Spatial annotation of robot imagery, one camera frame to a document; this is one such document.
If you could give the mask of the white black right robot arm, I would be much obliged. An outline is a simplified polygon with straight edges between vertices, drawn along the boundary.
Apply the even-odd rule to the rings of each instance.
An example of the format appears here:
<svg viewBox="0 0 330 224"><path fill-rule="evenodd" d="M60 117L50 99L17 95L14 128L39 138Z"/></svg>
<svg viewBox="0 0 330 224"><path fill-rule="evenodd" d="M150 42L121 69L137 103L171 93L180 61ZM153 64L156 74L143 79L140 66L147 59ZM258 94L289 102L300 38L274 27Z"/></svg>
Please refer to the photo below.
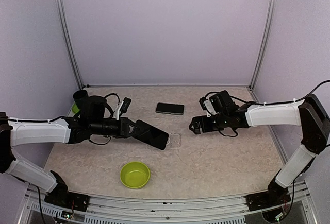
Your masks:
<svg viewBox="0 0 330 224"><path fill-rule="evenodd" d="M300 127L302 140L298 148L274 176L267 189L246 197L251 210L290 201L293 195L288 192L289 186L329 146L329 115L313 93L301 99L283 102L257 103L243 100L242 105L238 105L236 101L238 98L226 90L207 93L199 100L206 114L193 117L189 130L196 135L209 132L223 135L223 131L229 128L233 136L237 137L239 129L259 126Z"/></svg>

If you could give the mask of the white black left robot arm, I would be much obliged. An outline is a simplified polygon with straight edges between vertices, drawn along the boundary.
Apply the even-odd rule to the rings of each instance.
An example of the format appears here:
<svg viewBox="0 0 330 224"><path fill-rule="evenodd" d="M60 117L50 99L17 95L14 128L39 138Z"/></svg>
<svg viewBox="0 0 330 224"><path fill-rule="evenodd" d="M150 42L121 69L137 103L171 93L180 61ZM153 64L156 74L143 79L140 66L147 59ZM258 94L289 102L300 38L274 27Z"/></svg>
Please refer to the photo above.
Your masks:
<svg viewBox="0 0 330 224"><path fill-rule="evenodd" d="M74 116L48 120L9 118L1 113L1 173L10 174L44 189L45 201L58 206L73 202L64 180L54 171L46 171L13 152L18 145L39 143L78 144L92 135L109 138L136 136L141 127L121 117L131 103L125 98L113 110L102 96L89 96L80 101L80 111Z"/></svg>

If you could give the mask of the blue smartphone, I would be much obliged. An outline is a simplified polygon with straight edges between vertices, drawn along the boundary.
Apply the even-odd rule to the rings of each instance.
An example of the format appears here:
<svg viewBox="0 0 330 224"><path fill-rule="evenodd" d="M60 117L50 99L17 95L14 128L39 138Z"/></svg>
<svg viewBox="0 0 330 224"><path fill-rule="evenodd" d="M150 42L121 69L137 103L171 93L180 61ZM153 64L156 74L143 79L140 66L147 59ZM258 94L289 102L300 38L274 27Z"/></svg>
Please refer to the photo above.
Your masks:
<svg viewBox="0 0 330 224"><path fill-rule="evenodd" d="M146 143L160 150L165 150L169 134L142 121L137 120L136 125L139 128L133 138Z"/></svg>

